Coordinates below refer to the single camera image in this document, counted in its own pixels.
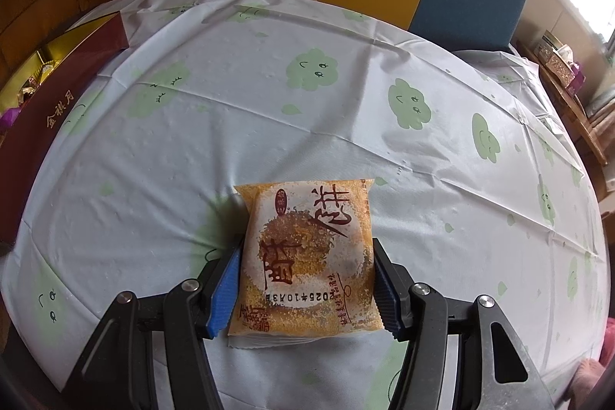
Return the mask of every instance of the yellow snack wrapper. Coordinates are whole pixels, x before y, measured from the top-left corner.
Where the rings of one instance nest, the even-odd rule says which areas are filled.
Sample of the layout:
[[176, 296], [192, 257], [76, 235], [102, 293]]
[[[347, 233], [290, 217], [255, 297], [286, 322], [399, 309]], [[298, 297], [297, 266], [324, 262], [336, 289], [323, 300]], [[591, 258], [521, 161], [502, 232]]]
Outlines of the yellow snack wrapper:
[[248, 207], [250, 222], [229, 335], [259, 338], [237, 347], [292, 344], [382, 328], [373, 299], [367, 196], [372, 182], [235, 187]]

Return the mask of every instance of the snack package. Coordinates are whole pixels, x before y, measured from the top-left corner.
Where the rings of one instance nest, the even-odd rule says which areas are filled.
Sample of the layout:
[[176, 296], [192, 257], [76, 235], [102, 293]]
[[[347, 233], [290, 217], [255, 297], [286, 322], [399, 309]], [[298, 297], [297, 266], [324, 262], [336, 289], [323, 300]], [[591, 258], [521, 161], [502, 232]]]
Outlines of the snack package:
[[373, 298], [373, 180], [237, 186], [250, 213], [229, 345], [382, 328]]

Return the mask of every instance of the plastic food wrapper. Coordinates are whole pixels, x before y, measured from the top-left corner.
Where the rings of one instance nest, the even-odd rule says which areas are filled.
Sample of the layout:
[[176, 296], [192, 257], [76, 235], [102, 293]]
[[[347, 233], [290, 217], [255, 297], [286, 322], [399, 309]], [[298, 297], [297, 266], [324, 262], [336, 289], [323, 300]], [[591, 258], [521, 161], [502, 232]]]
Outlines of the plastic food wrapper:
[[250, 222], [231, 346], [296, 344], [382, 328], [373, 298], [372, 182], [235, 187]]

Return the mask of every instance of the mooncake package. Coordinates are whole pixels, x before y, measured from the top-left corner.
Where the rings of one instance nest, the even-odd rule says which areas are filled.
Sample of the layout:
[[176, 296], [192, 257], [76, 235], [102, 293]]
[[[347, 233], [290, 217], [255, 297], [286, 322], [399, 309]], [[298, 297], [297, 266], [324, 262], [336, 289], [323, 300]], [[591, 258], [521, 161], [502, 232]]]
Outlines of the mooncake package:
[[382, 328], [373, 299], [373, 180], [236, 186], [250, 213], [229, 345]]

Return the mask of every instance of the purple object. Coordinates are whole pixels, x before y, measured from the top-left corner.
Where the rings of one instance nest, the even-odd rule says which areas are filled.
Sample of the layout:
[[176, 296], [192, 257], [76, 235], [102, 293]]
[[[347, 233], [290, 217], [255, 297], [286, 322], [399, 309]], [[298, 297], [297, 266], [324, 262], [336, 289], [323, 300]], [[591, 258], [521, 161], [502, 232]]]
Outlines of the purple object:
[[573, 70], [574, 78], [572, 82], [568, 84], [568, 87], [566, 88], [566, 91], [568, 92], [570, 96], [576, 95], [576, 93], [579, 92], [580, 87], [583, 85], [583, 82], [585, 82], [585, 75], [583, 75], [583, 72], [580, 71], [580, 67], [577, 62], [573, 63], [572, 70]]
[[9, 108], [2, 114], [0, 117], [0, 133], [8, 131], [21, 111], [20, 108]]

